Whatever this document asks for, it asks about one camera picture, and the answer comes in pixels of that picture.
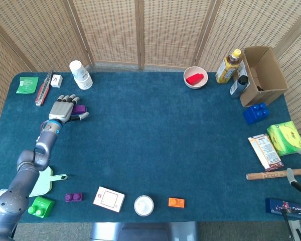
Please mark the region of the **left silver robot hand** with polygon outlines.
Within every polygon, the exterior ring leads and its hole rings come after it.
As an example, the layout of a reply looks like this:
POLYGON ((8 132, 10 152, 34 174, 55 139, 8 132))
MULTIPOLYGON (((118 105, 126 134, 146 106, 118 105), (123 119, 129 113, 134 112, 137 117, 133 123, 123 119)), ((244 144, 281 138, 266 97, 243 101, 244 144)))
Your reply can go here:
POLYGON ((85 112, 78 115, 72 115, 72 111, 79 101, 79 97, 75 94, 72 95, 60 95, 54 102, 48 120, 54 120, 61 124, 72 121, 81 121, 89 116, 89 112, 85 112))

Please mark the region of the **green lego brick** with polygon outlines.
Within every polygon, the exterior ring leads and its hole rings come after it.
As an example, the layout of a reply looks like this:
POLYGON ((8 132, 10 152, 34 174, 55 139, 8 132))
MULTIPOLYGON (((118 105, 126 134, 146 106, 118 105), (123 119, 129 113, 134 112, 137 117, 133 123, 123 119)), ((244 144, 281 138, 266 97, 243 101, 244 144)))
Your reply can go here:
POLYGON ((50 215, 55 201, 46 197, 37 196, 32 205, 28 208, 28 214, 40 218, 46 218, 50 215))

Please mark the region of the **orange lego brick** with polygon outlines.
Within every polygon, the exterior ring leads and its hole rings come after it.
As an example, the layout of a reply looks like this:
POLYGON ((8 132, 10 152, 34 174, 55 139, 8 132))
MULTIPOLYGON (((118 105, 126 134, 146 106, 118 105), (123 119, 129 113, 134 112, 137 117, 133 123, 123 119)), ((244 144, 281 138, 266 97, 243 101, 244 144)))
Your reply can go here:
POLYGON ((185 199, 169 197, 168 207, 185 208, 185 199))

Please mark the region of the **red utility knife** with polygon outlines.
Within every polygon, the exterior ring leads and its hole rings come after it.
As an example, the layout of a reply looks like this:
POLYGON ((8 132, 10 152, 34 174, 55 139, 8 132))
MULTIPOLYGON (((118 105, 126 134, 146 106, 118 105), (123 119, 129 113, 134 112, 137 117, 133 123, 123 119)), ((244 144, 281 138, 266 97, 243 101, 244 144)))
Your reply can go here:
POLYGON ((36 106, 42 106, 44 104, 46 96, 47 96, 47 94, 49 92, 49 88, 50 88, 50 83, 51 83, 51 80, 52 80, 53 71, 54 71, 54 68, 52 68, 48 72, 48 74, 47 74, 47 76, 46 76, 43 84, 40 86, 37 98, 35 100, 35 105, 36 106))

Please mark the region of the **small white box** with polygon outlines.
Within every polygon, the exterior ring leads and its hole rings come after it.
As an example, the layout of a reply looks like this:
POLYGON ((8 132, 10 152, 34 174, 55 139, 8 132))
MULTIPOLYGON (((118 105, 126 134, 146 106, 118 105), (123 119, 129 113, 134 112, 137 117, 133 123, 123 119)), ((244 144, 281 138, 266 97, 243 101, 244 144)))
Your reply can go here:
POLYGON ((63 81, 63 77, 59 74, 53 74, 50 85, 55 88, 60 88, 63 81))

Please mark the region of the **dark blue long box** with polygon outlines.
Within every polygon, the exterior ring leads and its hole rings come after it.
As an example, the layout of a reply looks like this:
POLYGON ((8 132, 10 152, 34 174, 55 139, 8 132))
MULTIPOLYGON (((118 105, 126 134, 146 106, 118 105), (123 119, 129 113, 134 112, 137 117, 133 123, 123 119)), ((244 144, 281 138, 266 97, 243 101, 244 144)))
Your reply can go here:
POLYGON ((273 198, 265 199, 266 213, 282 216, 282 210, 286 210, 286 215, 289 219, 301 220, 301 204, 273 198))

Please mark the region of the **black thin stand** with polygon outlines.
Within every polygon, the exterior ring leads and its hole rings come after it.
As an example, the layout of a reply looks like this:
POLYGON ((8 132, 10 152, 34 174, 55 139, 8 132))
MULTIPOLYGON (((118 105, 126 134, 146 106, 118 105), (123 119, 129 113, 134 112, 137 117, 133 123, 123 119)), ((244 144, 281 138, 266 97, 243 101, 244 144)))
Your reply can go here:
POLYGON ((293 235, 292 230, 291 230, 290 225, 289 225, 289 220, 288 220, 288 217, 287 217, 287 211, 286 211, 286 209, 282 209, 281 210, 281 214, 282 214, 282 216, 284 218, 284 221, 286 223, 286 226, 288 228, 289 237, 290 237, 291 241, 294 241, 294 235, 293 235))

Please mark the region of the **wooden rolling pin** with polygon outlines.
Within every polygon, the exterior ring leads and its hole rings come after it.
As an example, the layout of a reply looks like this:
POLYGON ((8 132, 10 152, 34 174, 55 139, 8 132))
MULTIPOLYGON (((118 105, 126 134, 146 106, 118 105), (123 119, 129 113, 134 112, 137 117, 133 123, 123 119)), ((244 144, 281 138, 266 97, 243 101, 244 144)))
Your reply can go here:
POLYGON ((271 179, 287 177, 288 174, 301 175, 301 169, 291 169, 288 168, 285 171, 271 171, 271 172, 259 172, 259 173, 247 173, 245 178, 247 180, 261 180, 261 179, 271 179))

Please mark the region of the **yellow-green tissue package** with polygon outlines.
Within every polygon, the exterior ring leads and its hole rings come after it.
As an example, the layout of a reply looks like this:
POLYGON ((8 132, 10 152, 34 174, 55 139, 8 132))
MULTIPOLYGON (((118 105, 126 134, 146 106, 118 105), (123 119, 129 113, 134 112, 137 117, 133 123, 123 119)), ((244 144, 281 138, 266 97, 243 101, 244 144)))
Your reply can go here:
POLYGON ((266 130, 279 156, 295 154, 301 150, 301 136, 293 121, 274 124, 266 130))

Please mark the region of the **blue carpet table cover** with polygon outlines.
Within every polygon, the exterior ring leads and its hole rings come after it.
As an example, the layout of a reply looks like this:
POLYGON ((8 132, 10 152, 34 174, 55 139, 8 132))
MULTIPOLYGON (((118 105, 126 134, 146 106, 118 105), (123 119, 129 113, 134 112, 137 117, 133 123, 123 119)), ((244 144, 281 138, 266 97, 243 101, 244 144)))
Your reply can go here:
POLYGON ((0 118, 0 189, 15 177, 20 153, 34 148, 60 95, 79 96, 89 112, 65 124, 52 149, 50 167, 68 178, 47 194, 55 201, 48 222, 279 220, 266 213, 266 198, 301 204, 286 178, 245 178, 264 170, 248 138, 290 120, 283 96, 269 105, 268 118, 248 125, 240 100, 213 73, 197 90, 181 72, 94 73, 88 90, 63 73, 41 107, 36 94, 16 94, 27 75, 12 79, 0 118), (125 195, 120 212, 93 204, 99 186, 125 195), (82 201, 65 202, 76 192, 82 201), (134 210, 142 195, 154 202, 149 216, 134 210), (185 199, 185 208, 168 207, 169 197, 185 199))

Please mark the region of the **bamboo folding screen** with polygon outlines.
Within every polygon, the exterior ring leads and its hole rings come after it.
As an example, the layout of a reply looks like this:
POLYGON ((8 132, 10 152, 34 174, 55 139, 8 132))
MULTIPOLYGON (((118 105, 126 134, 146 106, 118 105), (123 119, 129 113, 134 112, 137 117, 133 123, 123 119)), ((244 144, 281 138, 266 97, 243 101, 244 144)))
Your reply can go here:
POLYGON ((235 48, 269 46, 301 132, 301 0, 0 0, 0 117, 20 72, 198 65, 215 71, 235 48))

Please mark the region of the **brown cardboard box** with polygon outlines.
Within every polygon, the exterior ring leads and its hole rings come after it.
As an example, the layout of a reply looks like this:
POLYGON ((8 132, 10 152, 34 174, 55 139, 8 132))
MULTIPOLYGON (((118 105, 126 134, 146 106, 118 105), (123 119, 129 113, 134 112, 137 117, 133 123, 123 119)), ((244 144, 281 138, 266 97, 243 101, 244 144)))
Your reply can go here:
POLYGON ((239 60, 239 67, 233 73, 233 81, 236 82, 240 74, 248 76, 248 86, 239 96, 243 107, 261 102, 269 105, 288 89, 271 47, 247 47, 242 51, 239 60))

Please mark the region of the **white round lid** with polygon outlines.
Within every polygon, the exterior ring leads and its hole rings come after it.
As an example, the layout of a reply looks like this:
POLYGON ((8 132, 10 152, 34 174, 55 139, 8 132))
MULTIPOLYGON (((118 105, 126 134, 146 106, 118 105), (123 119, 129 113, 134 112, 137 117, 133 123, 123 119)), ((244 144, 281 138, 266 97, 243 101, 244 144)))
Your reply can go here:
POLYGON ((134 210, 139 216, 149 216, 154 209, 153 200, 147 196, 139 196, 134 202, 134 210))

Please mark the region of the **beige bowl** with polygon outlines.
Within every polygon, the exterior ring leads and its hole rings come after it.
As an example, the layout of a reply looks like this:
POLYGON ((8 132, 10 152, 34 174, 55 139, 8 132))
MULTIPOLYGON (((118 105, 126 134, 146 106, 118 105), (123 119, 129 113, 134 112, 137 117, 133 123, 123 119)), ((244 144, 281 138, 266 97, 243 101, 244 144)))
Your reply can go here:
POLYGON ((202 88, 207 82, 208 82, 208 74, 207 72, 201 68, 201 67, 198 67, 198 66, 191 66, 189 68, 187 68, 185 71, 184 71, 184 83, 187 87, 191 88, 191 89, 199 89, 199 88, 202 88), (204 78, 197 84, 195 85, 190 85, 186 82, 186 78, 196 74, 196 73, 201 73, 204 75, 204 78))

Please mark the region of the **yellow tea bottle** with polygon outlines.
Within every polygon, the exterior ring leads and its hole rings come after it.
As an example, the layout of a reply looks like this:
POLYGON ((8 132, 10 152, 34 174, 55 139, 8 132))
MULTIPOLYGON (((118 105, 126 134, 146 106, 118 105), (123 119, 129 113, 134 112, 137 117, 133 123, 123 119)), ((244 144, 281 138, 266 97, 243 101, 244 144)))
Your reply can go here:
POLYGON ((232 54, 223 59, 218 70, 216 71, 216 82, 219 84, 226 84, 233 76, 235 70, 239 66, 239 58, 241 55, 240 49, 235 49, 232 54))

